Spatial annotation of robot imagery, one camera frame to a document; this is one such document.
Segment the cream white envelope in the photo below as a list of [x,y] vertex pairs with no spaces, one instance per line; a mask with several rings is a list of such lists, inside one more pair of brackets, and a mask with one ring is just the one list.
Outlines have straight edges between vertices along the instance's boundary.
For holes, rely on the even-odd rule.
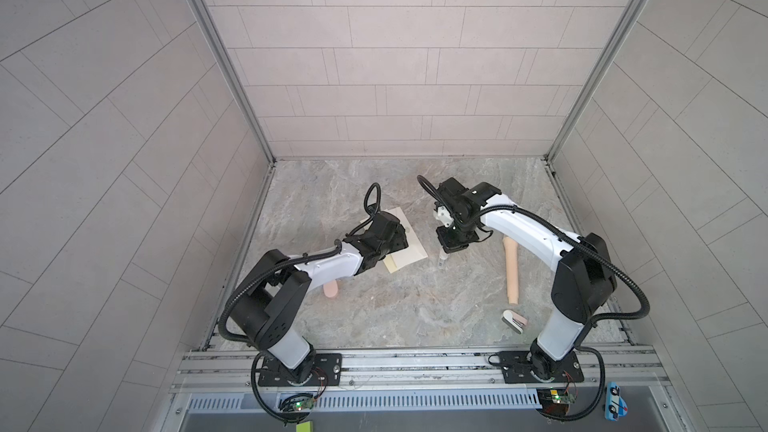
[[400,220],[401,225],[405,229],[406,241],[408,244],[405,249],[389,254],[392,256],[397,266],[399,267],[398,270],[426,259],[428,254],[421,244],[421,241],[418,239],[418,236],[416,235],[413,227],[406,218],[402,209],[400,207],[396,207],[389,209],[388,212],[395,215]]

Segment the circuit board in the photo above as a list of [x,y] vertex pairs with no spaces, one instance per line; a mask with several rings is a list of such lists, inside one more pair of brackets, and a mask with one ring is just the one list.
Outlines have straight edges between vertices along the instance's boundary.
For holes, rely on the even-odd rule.
[[300,393],[289,396],[280,402],[282,413],[309,413],[316,404],[317,397],[310,393]]
[[557,417],[568,414],[572,404],[578,398],[578,393],[568,388],[564,389],[538,389],[537,395],[541,404],[541,413],[555,415]]

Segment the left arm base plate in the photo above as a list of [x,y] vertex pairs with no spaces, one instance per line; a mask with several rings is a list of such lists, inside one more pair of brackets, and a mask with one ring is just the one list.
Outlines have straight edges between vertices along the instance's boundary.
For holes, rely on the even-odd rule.
[[256,363],[259,387],[338,386],[343,356],[340,353],[311,352],[295,369],[272,356]]

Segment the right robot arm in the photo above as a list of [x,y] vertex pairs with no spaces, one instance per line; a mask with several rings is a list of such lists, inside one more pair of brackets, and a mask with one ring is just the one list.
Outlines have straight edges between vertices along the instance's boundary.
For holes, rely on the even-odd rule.
[[[449,178],[434,186],[417,181],[435,200],[434,216],[442,250],[451,254],[480,241],[478,232],[498,232],[527,249],[554,272],[550,297],[554,310],[533,341],[525,364],[539,382],[558,378],[591,329],[605,320],[638,320],[650,312],[650,302],[624,271],[610,261],[605,241],[565,231],[516,204],[502,191],[482,182],[473,188]],[[600,313],[623,282],[635,295],[639,309]]]

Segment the blue toy car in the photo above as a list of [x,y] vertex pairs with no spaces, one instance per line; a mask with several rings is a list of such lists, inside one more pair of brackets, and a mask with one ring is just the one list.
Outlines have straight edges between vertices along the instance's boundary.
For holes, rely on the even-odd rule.
[[616,382],[606,386],[604,415],[605,419],[616,422],[626,416],[628,407],[621,396],[621,388]]

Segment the aluminium rail frame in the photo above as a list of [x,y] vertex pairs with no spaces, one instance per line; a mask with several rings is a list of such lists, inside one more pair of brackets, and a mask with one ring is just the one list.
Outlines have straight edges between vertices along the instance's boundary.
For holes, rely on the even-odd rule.
[[533,375],[520,347],[342,349],[318,352],[310,376],[297,383],[279,362],[254,351],[184,354],[157,431],[179,431],[194,413],[260,413],[252,391],[272,410],[299,393],[317,393],[322,412],[510,411],[540,409],[542,396],[567,393],[572,410],[589,404],[594,390],[618,389],[631,418],[667,431],[693,426],[655,349],[629,343],[576,351],[545,382]]

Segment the green sticky note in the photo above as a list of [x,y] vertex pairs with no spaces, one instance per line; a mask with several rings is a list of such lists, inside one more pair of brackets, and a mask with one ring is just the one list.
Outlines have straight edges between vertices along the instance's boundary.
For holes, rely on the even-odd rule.
[[296,425],[296,432],[313,432],[313,423],[311,421],[305,421]]

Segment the left circuit board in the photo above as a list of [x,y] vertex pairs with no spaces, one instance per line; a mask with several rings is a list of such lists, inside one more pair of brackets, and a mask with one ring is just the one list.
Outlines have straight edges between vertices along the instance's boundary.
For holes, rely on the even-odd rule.
[[316,404],[317,397],[310,393],[300,393],[289,396],[280,402],[282,413],[309,413]]

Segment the pink white tape dispenser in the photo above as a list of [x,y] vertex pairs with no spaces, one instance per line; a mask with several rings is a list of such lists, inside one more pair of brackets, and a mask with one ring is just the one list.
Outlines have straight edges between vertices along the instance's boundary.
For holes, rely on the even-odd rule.
[[502,321],[518,334],[523,334],[528,324],[525,317],[513,310],[504,310],[502,313]]

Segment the beige toy microphone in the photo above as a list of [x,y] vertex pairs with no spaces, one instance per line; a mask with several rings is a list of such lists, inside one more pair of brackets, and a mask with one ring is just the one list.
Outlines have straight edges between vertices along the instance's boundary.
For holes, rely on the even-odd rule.
[[518,248],[516,241],[508,236],[503,237],[503,247],[505,252],[506,266],[506,292],[509,304],[517,305],[519,303],[519,263]]

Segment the pink oval eraser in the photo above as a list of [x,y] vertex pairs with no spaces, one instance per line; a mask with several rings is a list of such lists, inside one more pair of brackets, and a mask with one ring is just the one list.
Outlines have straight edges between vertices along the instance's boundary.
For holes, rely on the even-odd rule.
[[322,286],[323,293],[327,298],[335,298],[339,293],[339,286],[336,280],[325,283]]

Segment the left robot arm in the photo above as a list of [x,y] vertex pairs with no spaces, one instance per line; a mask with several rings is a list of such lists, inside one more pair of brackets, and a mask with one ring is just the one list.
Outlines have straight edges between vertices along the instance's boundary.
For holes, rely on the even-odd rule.
[[316,351],[293,328],[306,294],[334,280],[354,277],[408,247],[401,221],[377,212],[330,250],[290,257],[265,253],[227,299],[219,335],[266,352],[293,384],[312,374]]

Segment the yellow envelope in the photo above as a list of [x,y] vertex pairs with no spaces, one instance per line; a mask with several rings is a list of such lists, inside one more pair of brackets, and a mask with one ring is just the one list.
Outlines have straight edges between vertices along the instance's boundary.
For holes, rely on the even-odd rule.
[[390,273],[394,273],[399,269],[399,267],[397,266],[395,260],[392,258],[391,255],[387,255],[384,258],[383,263]]

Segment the right circuit board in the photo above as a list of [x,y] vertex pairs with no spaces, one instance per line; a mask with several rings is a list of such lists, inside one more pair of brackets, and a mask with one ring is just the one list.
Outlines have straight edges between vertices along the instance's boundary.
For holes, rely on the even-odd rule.
[[555,415],[557,417],[568,414],[572,404],[578,398],[578,393],[568,388],[564,389],[538,389],[537,395],[541,404],[541,413]]

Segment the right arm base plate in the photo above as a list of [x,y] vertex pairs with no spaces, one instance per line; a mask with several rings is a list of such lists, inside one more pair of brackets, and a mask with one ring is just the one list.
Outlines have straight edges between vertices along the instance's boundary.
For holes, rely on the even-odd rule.
[[559,361],[546,353],[530,351],[501,351],[488,359],[500,368],[506,384],[581,383],[584,374],[575,350]]

